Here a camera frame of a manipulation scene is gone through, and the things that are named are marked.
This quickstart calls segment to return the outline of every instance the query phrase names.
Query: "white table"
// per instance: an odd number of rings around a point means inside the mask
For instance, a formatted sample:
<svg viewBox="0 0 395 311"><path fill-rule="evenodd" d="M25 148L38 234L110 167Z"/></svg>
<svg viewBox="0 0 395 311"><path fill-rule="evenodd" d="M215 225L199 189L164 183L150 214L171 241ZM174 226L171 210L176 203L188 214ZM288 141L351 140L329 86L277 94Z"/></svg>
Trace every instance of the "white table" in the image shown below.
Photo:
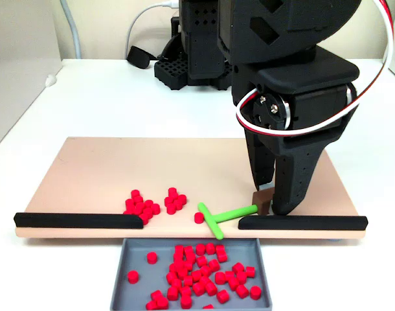
<svg viewBox="0 0 395 311"><path fill-rule="evenodd" d="M362 90L380 62L354 63ZM369 93L327 149L368 216L367 236L263 241L274 311L395 310L395 76L382 76ZM0 144L0 309L109 309L121 240L25 240L14 232L15 212L68 136L243 137L243 130L230 91L170 91L153 69L124 60L64 60L58 82Z"/></svg>

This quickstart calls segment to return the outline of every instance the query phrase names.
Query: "green t-shaped object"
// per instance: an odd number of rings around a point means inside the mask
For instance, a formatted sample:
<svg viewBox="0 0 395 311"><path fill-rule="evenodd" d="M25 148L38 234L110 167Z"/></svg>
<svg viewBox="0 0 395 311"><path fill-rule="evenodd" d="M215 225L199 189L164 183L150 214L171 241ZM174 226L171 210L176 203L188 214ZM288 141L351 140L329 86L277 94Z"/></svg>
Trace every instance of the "green t-shaped object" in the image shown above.
<svg viewBox="0 0 395 311"><path fill-rule="evenodd" d="M207 225L218 240L223 239L223 232L221 228L219 228L218 222L226 222L227 220L250 215L258 211L258 207L256 205L251 205L242 207L241 209L235 209L233 211L212 215L206 205L203 203L199 203L197 205L197 209L199 209L199 212L203 214Z"/></svg>

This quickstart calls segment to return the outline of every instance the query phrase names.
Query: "wire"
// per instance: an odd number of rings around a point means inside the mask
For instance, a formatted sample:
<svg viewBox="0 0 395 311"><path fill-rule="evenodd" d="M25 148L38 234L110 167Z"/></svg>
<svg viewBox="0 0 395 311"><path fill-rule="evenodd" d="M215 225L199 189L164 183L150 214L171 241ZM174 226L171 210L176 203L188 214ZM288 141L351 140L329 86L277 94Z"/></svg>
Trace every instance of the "wire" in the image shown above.
<svg viewBox="0 0 395 311"><path fill-rule="evenodd" d="M141 14L143 14L145 11L147 11L151 8L157 8L159 6L166 6L169 8L179 8L179 0L169 0L169 1L164 1L164 2L160 2L160 3L155 3L154 5L147 6L145 9L143 9L143 11L141 11L140 13L137 14L137 16L131 22L131 25L128 29L126 49L124 50L124 58L126 58L127 54L128 54L128 43L130 41L130 34L131 34L131 30L133 29L133 26L134 26L136 20L138 20L138 18L141 16Z"/></svg>
<svg viewBox="0 0 395 311"><path fill-rule="evenodd" d="M60 0L60 3L62 5L63 13L65 14L65 17L67 18L69 28L71 29L71 33L73 34L75 58L80 60L81 59L80 38L78 37L78 31L76 29L73 15L71 14L71 10L69 10L67 0Z"/></svg>
<svg viewBox="0 0 395 311"><path fill-rule="evenodd" d="M241 109L252 99L254 98L258 92L256 89L253 89L250 91L246 96L244 96L241 101L238 103L236 107L236 118L238 119L239 123L246 128L247 130L250 130L255 133L263 134L263 135L269 135L269 136L280 136L280 137L289 137L289 136L298 136L298 135L305 135L307 133L311 133L317 130L320 130L321 128L337 121L338 119L344 117L347 115L349 112L351 112L353 109L355 109L359 105L359 99L363 97L363 95L372 87L374 82L379 78L379 76L384 73L388 68L389 65L392 61L392 56L393 56L393 37L394 37L394 30L393 30L393 23L392 23L392 17L389 11L389 8L385 2L385 0L373 0L374 4L377 6L378 10L380 11L383 22L386 27L386 32L387 32L387 57L386 60L383 62L383 65L379 71L379 73L376 75L376 77L371 81L371 83L365 88L363 92L360 93L356 97L355 100L353 100L350 104L348 104L344 109L342 109L339 113L335 114L333 117L318 123L314 126L310 126L308 128L302 128L299 130L290 130L290 131L282 131L282 130L270 130L266 128L262 128L260 126L256 126L250 122L248 122L241 113Z"/></svg>

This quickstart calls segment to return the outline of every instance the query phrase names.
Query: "white cable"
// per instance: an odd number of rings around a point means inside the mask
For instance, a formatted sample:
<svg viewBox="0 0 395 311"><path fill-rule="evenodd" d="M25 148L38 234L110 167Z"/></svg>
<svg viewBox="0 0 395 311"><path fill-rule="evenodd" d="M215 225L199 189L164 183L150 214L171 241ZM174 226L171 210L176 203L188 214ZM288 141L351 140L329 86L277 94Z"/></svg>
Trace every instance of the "white cable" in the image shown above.
<svg viewBox="0 0 395 311"><path fill-rule="evenodd" d="M160 2L160 3L155 3L154 5L149 5L136 15L136 17L133 19L133 21L131 22L131 25L128 29L126 48L124 49L124 59L126 59L127 54L128 54L128 43L130 41L130 34L131 34L131 30L133 29L133 26L134 26L136 20L138 20L138 18L141 16L141 14L143 14L145 11L147 11L151 8L157 8L159 6L165 6L165 7L169 7L169 8L179 8L179 0L164 1L164 2Z"/></svg>
<svg viewBox="0 0 395 311"><path fill-rule="evenodd" d="M60 0L60 3L62 5L63 13L65 14L65 17L67 18L69 28L71 29L71 33L73 34L75 58L80 60L81 59L80 38L78 37L78 31L76 29L73 15L71 14L71 10L69 10L67 0Z"/></svg>
<svg viewBox="0 0 395 311"><path fill-rule="evenodd" d="M383 7L383 5L380 3L380 0L373 0L374 4L377 6L377 8L379 9L382 18L383 18L383 22L385 24L386 27L386 32L387 32L387 57L386 60L383 62L383 67L380 71L380 74L382 75L388 68L389 65L392 61L392 57L393 57L393 31L392 31L392 25L390 24L390 20L389 20L389 16L385 10L385 8ZM358 97L362 97L365 94L365 91L362 92ZM278 135L278 136L296 136L296 135L304 135L307 133L311 133L317 130L320 130L321 128L337 121L338 119L340 119L341 117L344 117L345 115L347 115L349 112L351 112L354 108L356 108L359 105L359 101L355 100L353 101L353 103L351 103L351 105L347 106L344 110L340 111L339 113L337 113L336 115L334 115L333 117L318 123L314 126L310 126L308 128L302 128L299 130L290 130L290 131L282 131L282 130L270 130L270 129L266 129L266 128L261 128L259 126L256 126L248 121L245 120L245 118L242 116L241 114L241 107L243 105L243 103L252 95L256 93L256 89L253 89L252 91L250 91L248 94L246 94L246 96L244 96L241 101L238 103L237 107L236 107L236 116L239 119L239 121L241 123L243 123L244 125L246 125L246 127L248 127L250 130L254 130L256 132L260 132L260 133L264 133L267 135Z"/></svg>

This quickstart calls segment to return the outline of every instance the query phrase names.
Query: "gray tray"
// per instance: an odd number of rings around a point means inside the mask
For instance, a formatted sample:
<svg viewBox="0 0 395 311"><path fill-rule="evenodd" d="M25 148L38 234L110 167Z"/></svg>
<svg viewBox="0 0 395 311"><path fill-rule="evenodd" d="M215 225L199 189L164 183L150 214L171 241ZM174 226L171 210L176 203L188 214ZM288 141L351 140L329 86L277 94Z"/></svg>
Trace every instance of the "gray tray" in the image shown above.
<svg viewBox="0 0 395 311"><path fill-rule="evenodd" d="M203 294L200 297L192 294L192 309L202 309L202 307L212 304L215 309L230 311L250 310L250 311L270 311L272 310L271 296L269 294L267 279L265 277L264 263L260 250L259 239L223 239L218 241L209 238L126 238L123 241L120 264L118 266L117 277L114 285L111 310L140 311L146 309L146 303L151 300L150 294L156 290L162 291L166 295L169 285L166 281L166 274L169 272L169 264L173 262L175 245L191 245L214 243L223 244L228 254L228 261L221 263L221 270L231 270L232 265L241 262L244 266L254 266L256 275L254 279L248 278L245 286L248 290L257 285L262 289L262 296L259 300L252 300L249 296L240 299L236 292L233 292L229 285L216 285L218 290L226 289L229 292L230 300L225 304L220 304L216 296L209 297ZM159 260L157 264L147 263L147 253L154 251ZM207 255L208 261L215 259L216 255ZM140 279L137 284L130 284L127 281L127 273L130 270L137 270ZM182 310L180 299L169 301L169 310Z"/></svg>

